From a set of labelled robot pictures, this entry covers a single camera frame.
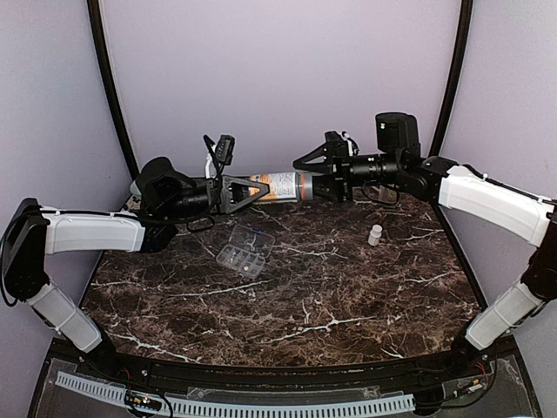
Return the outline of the amber pill bottle grey cap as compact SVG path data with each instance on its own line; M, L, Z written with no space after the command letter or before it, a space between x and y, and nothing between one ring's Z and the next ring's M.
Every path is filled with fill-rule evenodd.
M254 174L249 180L269 185L269 192L256 204L299 203L314 198L312 175L308 172Z

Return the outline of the clear plastic pill organizer box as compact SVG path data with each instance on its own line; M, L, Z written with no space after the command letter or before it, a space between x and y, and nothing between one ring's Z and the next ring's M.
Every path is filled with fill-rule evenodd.
M248 226L235 225L232 233L216 256L222 267L228 268L250 279L257 278L265 269L275 238Z

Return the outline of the white pill bottle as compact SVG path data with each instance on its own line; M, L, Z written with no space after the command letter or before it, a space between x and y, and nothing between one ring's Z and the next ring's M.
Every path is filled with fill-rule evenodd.
M370 246L377 246L381 239L382 233L383 233L383 228L381 225L379 224L373 225L369 232L368 244Z

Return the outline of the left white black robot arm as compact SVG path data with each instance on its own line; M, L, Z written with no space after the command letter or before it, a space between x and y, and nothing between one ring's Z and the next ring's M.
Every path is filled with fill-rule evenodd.
M269 185L225 176L220 163L213 178L191 178L167 157L147 163L134 181L140 195L136 211L96 212L47 208L24 199L1 238L1 294L13 307L29 305L78 350L105 380L123 372L109 338L47 274L44 259L56 253L121 251L158 253L178 226L229 214L267 195Z

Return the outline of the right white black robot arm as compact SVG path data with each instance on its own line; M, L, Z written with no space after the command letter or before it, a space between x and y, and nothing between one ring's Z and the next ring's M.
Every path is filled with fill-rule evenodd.
M556 298L556 202L490 178L470 165L421 155L416 117L384 112L375 117L379 153L359 153L346 133L329 131L325 143L294 161L312 172L318 191L349 200L355 187L384 185L432 205L471 214L534 246L527 270L467 326L445 357L444 369L461 378L478 352Z

